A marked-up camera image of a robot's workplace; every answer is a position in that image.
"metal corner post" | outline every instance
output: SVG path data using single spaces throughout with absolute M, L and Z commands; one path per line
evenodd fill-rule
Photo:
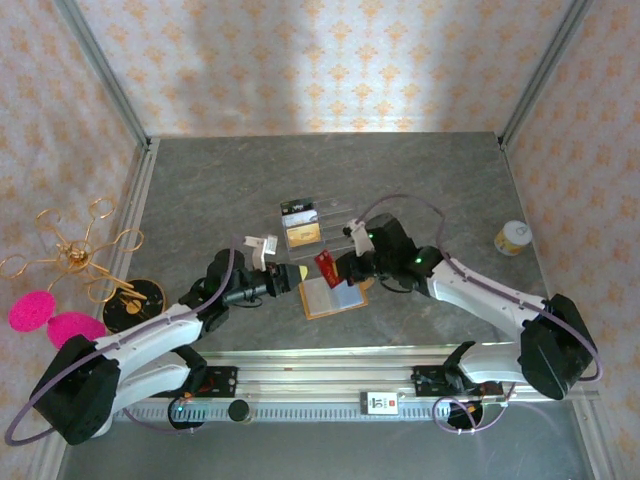
M 567 13 L 562 19 L 562 23 L 560 23 L 553 40 L 551 40 L 531 80 L 529 80 L 527 87 L 524 89 L 524 93 L 511 114 L 504 131 L 498 137 L 502 148 L 505 148 L 505 145 L 509 145 L 517 135 L 520 127 L 529 115 L 529 112 L 531 112 L 536 100 L 538 100 L 547 81 L 551 77 L 555 66 L 567 49 L 571 38 L 573 38 L 573 35 L 582 24 L 582 19 L 592 3 L 593 0 L 573 0 L 569 6 Z
M 107 57 L 98 45 L 98 41 L 91 31 L 86 18 L 75 0 L 54 0 L 62 17 L 75 35 L 84 51 L 89 63 L 106 88 L 114 106 L 120 112 L 122 119 L 127 124 L 129 131 L 141 148 L 146 148 L 149 139 L 140 123 L 136 112 L 133 110 L 124 90 L 118 83 L 115 74 L 109 66 Z

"wallpaper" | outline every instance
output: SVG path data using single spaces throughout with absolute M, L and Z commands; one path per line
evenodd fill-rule
M 595 2 L 511 149 L 552 291 L 581 308 L 602 395 L 640 471 L 640 4 Z
M 0 31 L 0 259 L 14 253 L 43 258 L 55 250 L 55 239 L 36 233 L 34 217 L 57 206 L 64 217 L 60 230 L 84 238 L 89 203 L 122 197 L 135 142 L 52 1 L 3 1 Z M 92 241 L 108 237 L 114 217 L 96 223 Z M 0 278 L 3 435 L 55 354 L 44 330 L 11 330 L 7 312 L 24 293 L 46 288 L 53 278 L 55 270 L 46 265 L 12 281 Z M 79 282 L 64 281 L 53 293 L 58 312 L 93 313 Z M 27 420 L 18 438 L 45 428 L 35 411 Z M 26 478 L 34 451 L 0 441 L 0 477 Z
M 569 0 L 80 0 L 151 136 L 495 131 Z

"yellow jar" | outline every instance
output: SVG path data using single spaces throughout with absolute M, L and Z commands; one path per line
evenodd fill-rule
M 511 220 L 505 223 L 493 243 L 500 253 L 513 257 L 522 252 L 531 243 L 532 238 L 531 230 L 526 223 Z

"black round base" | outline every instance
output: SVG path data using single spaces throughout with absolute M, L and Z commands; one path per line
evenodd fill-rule
M 138 300 L 118 288 L 104 304 L 102 320 L 111 333 L 119 333 L 160 315 L 167 303 L 164 291 L 156 282 L 146 279 L 127 280 L 134 290 L 147 297 Z

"sticker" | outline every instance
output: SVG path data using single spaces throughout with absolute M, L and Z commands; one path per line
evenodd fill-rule
M 362 392 L 362 413 L 366 415 L 398 415 L 398 394 L 392 392 Z

